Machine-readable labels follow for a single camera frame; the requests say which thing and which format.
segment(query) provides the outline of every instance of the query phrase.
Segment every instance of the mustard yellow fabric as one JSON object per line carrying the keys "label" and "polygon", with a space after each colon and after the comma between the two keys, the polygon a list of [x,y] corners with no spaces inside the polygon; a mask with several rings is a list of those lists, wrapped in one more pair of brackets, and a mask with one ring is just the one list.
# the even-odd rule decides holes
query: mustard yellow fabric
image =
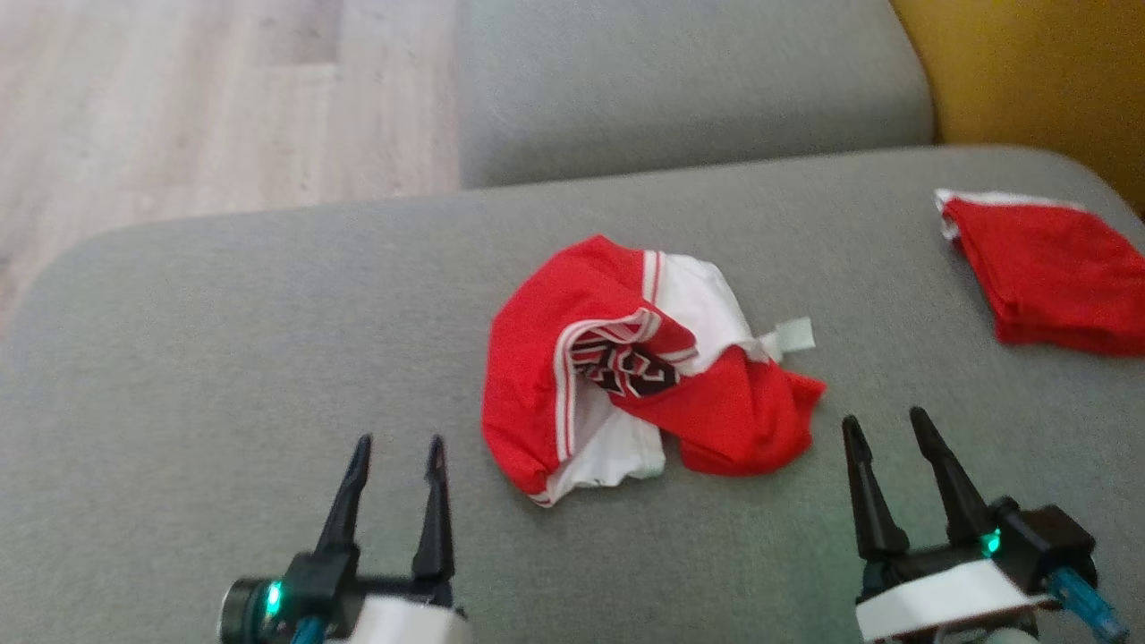
{"label": "mustard yellow fabric", "polygon": [[1057,150],[1145,212],[1145,0],[891,1],[940,141]]}

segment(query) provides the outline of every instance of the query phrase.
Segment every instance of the gray seat cushion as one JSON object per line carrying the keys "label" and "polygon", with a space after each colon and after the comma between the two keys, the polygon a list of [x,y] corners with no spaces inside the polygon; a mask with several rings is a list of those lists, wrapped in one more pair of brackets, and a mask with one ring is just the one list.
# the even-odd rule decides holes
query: gray seat cushion
{"label": "gray seat cushion", "polygon": [[469,0],[467,187],[929,143],[886,0]]}
{"label": "gray seat cushion", "polygon": [[[1145,361],[1000,346],[932,188],[1081,202],[1099,179],[1020,149],[917,149],[144,226],[82,244],[0,352],[0,623],[10,642],[202,643],[223,589],[311,548],[354,439],[376,435],[363,567],[409,570],[429,437],[445,437],[457,592],[480,642],[856,642],[839,422],[854,413],[914,543],[942,540],[907,421],[926,407],[982,494],[1056,502],[1129,565]],[[785,366],[829,385],[781,472],[685,470],[532,505],[481,439],[488,324],[593,233],[714,261],[757,330],[810,315]],[[1083,628],[1045,618],[1047,642]]]}

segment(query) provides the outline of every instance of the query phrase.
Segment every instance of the red cloth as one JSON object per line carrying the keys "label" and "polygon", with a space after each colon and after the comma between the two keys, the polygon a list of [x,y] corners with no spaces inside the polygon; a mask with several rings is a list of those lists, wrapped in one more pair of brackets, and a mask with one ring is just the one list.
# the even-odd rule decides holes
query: red cloth
{"label": "red cloth", "polygon": [[671,278],[669,257],[593,237],[554,256],[495,317],[482,432],[498,465],[538,503],[559,497],[546,495],[546,481],[578,449],[572,433],[584,409],[574,379],[679,437],[693,470],[769,472],[811,446],[822,383],[751,362],[737,346],[685,375],[695,337],[654,304]]}
{"label": "red cloth", "polygon": [[997,339],[1145,355],[1145,258],[1096,215],[1064,205],[979,204],[942,214],[994,309]]}

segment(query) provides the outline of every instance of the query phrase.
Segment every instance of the light wood floor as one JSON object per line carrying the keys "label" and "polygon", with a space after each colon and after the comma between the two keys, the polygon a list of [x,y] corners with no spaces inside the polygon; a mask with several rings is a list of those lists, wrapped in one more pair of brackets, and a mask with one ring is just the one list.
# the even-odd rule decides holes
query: light wood floor
{"label": "light wood floor", "polygon": [[164,219],[457,189],[456,0],[0,0],[0,335]]}

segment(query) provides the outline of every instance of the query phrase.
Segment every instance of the red and white garment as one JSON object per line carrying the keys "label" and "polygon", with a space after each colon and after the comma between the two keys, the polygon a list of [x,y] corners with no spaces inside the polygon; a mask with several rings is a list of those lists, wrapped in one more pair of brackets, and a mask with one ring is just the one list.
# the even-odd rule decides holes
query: red and white garment
{"label": "red and white garment", "polygon": [[811,346],[806,319],[753,337],[712,264],[592,237],[548,260],[495,317],[482,432],[543,506],[576,487],[660,474],[661,429],[679,437],[689,469],[769,472],[811,446],[826,387],[776,363]]}
{"label": "red and white garment", "polygon": [[1145,257],[1077,204],[934,191],[942,235],[965,254],[1006,344],[1145,355]]}

